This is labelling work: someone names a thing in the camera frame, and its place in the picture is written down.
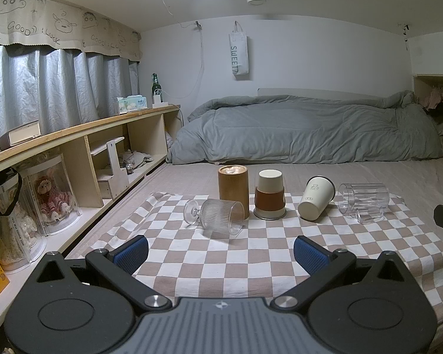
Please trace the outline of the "thick book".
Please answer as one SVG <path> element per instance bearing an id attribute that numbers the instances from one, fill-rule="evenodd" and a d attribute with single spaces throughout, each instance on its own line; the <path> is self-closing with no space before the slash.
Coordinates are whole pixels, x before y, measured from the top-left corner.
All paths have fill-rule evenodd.
<path id="1" fill-rule="evenodd" d="M 39 121 L 23 124 L 9 130 L 0 137 L 0 150 L 7 150 L 39 136 L 41 136 Z"/>

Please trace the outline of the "ribbed clear stemmed glass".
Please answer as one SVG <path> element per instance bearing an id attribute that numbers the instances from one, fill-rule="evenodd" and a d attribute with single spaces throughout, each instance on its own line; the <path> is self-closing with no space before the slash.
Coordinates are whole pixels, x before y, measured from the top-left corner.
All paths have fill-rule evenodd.
<path id="1" fill-rule="evenodd" d="M 189 225 L 235 237 L 242 231 L 245 209 L 239 201 L 207 199 L 199 204 L 190 200 L 185 204 L 183 216 Z"/>

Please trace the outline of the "doll in white dress case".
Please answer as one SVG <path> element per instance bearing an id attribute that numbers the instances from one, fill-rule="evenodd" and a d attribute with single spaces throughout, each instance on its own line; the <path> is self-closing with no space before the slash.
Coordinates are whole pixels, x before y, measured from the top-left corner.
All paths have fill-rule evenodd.
<path id="1" fill-rule="evenodd" d="M 8 216 L 0 215 L 0 264 L 15 272 L 37 260 L 46 246 L 45 233 L 23 190 Z"/>

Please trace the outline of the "white charger block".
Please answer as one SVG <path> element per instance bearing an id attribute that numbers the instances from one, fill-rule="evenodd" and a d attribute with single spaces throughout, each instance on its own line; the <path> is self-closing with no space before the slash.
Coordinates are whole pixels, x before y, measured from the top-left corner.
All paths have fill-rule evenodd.
<path id="1" fill-rule="evenodd" d="M 155 94 L 153 96 L 153 108 L 162 108 L 168 106 L 169 104 L 166 101 L 162 101 L 162 96 L 159 94 Z"/>

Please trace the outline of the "small wooden stand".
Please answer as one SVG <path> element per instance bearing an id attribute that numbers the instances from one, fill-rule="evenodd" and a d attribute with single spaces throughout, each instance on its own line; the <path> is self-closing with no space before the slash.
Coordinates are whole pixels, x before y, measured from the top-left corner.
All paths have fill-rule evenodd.
<path id="1" fill-rule="evenodd" d="M 108 141 L 93 142 L 90 145 L 92 158 L 106 155 L 109 163 L 109 167 L 95 168 L 97 183 L 104 199 L 115 199 L 129 187 L 126 168 L 120 166 L 117 154 L 117 144 L 124 139 L 116 137 Z"/>

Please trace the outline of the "wooden shelf unit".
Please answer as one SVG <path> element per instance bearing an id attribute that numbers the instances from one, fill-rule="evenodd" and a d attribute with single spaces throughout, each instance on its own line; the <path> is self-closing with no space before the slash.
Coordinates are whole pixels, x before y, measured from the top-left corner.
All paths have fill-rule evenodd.
<path id="1" fill-rule="evenodd" d="M 178 106 L 168 105 L 87 122 L 0 152 L 0 172 L 42 152 L 58 148 L 63 154 L 81 216 L 66 229 L 48 236 L 45 251 L 64 252 L 100 216 L 165 160 L 165 135 L 169 133 L 175 136 L 181 128 L 179 110 Z M 101 194 L 96 173 L 105 164 L 102 158 L 92 156 L 91 151 L 104 141 L 118 136 L 125 138 L 125 147 L 148 153 L 153 161 L 130 174 L 128 185 L 114 199 L 106 199 Z"/>

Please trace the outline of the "grey curtain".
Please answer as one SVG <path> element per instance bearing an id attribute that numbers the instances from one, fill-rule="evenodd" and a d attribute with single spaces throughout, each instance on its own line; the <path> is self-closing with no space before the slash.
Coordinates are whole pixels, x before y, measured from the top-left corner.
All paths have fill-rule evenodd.
<path id="1" fill-rule="evenodd" d="M 137 62 L 50 46 L 0 45 L 0 137 L 38 121 L 52 133 L 118 113 L 139 94 Z"/>

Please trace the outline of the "white hanging tote bag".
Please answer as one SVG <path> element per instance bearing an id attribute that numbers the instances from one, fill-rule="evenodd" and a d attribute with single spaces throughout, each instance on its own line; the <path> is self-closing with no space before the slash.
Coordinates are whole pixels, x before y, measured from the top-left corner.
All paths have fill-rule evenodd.
<path id="1" fill-rule="evenodd" d="M 229 51 L 232 74 L 235 78 L 250 72 L 248 36 L 238 21 L 229 33 Z"/>

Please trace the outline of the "white paper cup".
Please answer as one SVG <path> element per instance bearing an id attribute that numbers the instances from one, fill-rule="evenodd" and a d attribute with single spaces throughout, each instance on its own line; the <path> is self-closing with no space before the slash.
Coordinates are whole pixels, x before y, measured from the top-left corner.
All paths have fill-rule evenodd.
<path id="1" fill-rule="evenodd" d="M 302 200 L 298 205 L 301 219 L 316 221 L 326 206 L 334 200 L 336 194 L 332 180 L 323 176 L 314 176 L 306 183 Z"/>

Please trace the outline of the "green glass bottle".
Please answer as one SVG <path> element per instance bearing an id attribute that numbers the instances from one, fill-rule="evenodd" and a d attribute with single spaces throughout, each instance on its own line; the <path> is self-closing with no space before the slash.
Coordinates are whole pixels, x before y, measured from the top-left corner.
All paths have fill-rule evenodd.
<path id="1" fill-rule="evenodd" d="M 155 94 L 162 95 L 162 87 L 159 83 L 159 79 L 156 73 L 152 74 L 153 84 L 152 84 L 152 98 Z"/>

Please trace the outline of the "white cup with brown sleeve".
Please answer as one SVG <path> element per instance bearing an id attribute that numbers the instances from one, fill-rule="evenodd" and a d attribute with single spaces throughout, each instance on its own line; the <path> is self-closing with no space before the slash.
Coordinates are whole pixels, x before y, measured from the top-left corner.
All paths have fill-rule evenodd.
<path id="1" fill-rule="evenodd" d="M 276 169 L 264 169 L 258 174 L 254 194 L 256 217 L 273 221 L 286 214 L 286 199 L 282 172 Z"/>

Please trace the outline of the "doll in pink dress case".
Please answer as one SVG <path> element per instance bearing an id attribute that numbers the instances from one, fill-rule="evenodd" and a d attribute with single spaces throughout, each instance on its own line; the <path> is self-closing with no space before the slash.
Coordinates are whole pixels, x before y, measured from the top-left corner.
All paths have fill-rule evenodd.
<path id="1" fill-rule="evenodd" d="M 46 235 L 62 232 L 80 218 L 81 210 L 61 154 L 22 169 L 20 175 Z"/>

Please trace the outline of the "clear ribbed glass mug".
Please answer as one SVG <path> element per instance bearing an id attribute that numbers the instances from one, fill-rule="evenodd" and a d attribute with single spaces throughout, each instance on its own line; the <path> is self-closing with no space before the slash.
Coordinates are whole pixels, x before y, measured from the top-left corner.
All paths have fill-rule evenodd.
<path id="1" fill-rule="evenodd" d="M 338 208 L 344 216 L 362 224 L 384 219 L 390 193 L 383 183 L 343 183 L 339 187 Z"/>

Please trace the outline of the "grey duvet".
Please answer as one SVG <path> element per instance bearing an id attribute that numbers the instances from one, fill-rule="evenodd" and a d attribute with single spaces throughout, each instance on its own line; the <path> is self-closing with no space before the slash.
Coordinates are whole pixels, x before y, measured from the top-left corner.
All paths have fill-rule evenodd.
<path id="1" fill-rule="evenodd" d="M 433 120 L 405 90 L 345 100 L 289 94 L 213 99 L 187 117 L 167 161 L 342 164 L 442 156 Z"/>

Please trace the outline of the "tissue pack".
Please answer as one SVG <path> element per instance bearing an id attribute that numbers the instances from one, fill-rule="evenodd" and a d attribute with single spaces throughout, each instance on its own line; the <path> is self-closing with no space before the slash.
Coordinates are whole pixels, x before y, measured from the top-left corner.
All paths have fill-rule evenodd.
<path id="1" fill-rule="evenodd" d="M 117 105 L 119 114 L 127 114 L 148 108 L 147 98 L 140 94 L 130 95 L 126 98 L 117 98 Z"/>

